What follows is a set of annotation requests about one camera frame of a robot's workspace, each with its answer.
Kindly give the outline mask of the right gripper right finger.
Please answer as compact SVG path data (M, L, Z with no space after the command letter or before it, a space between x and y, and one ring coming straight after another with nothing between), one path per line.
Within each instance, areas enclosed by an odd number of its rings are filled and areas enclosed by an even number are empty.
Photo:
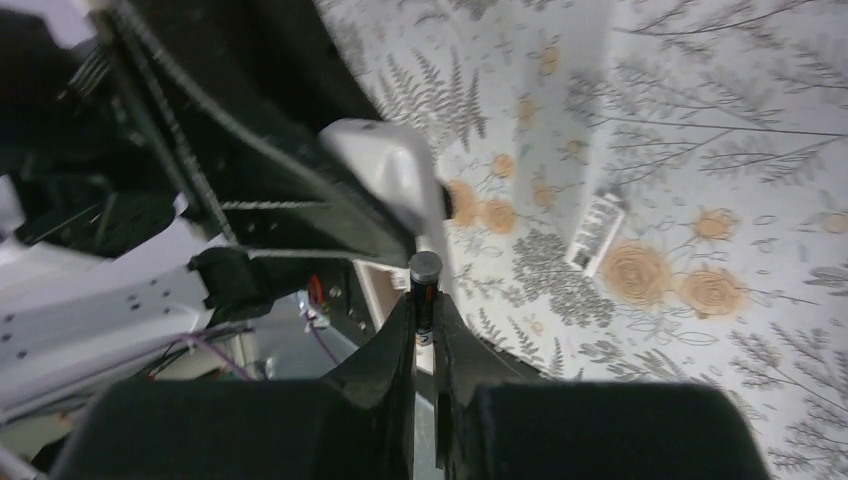
M448 479L765 479L741 413L691 382L520 375L433 301L436 463Z

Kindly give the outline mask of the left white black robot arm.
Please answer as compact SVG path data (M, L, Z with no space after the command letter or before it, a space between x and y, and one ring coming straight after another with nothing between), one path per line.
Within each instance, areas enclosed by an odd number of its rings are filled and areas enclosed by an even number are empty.
M320 142L382 119L310 1L108 1L94 37L1 10L1 417L69 409L181 336L415 240Z

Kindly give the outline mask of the white remote control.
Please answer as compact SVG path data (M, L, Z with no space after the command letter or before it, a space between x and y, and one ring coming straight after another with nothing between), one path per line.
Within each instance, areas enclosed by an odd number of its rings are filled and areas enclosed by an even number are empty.
M441 290L453 293L444 226L451 209L437 178L434 154L413 127L384 121L342 119L319 133L323 147L339 158L373 196L411 233L418 251L433 251L443 263ZM435 401L431 340L416 345L415 479L442 479L436 462Z

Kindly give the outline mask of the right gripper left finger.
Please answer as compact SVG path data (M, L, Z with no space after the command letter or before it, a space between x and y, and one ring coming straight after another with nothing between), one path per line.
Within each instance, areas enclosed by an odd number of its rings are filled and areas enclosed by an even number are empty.
M371 340L318 378L116 383L50 477L409 479L414 337L400 299Z

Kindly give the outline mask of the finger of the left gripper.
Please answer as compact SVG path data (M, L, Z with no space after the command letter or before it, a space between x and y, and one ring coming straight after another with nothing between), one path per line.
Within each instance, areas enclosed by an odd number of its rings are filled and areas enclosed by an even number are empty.
M311 1L128 1L125 22L207 118L320 189L364 192L320 131L380 115Z
M416 249L389 207L287 119L183 119L178 159L198 195L190 220L254 255L402 266Z

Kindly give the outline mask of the floral patterned table mat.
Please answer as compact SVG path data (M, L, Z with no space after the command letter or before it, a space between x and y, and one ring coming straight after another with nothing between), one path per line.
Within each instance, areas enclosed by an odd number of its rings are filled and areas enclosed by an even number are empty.
M455 205L471 327L570 379L696 381L777 479L847 475L843 1L321 1ZM593 277L591 198L625 218Z

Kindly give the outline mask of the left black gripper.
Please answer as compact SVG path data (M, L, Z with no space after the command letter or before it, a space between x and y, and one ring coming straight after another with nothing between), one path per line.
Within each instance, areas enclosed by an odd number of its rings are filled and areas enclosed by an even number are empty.
M114 259L184 220L204 240L219 230L178 164L108 11L71 47L43 13L1 9L1 172L23 220L13 235Z

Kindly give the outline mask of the white battery cover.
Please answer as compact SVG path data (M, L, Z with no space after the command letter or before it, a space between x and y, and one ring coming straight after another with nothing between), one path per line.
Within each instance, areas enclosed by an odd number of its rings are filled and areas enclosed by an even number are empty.
M584 276L593 277L615 239L625 214L624 200L615 192L596 193L568 246L567 263Z

